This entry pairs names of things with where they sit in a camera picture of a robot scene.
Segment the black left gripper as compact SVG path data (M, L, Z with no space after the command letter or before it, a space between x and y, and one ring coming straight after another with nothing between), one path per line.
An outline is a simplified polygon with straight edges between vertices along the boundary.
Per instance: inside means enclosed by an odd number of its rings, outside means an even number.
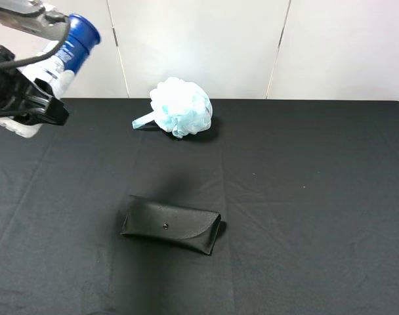
M13 117L24 125L63 126L69 111L41 79L30 81L16 68L0 70L0 118Z

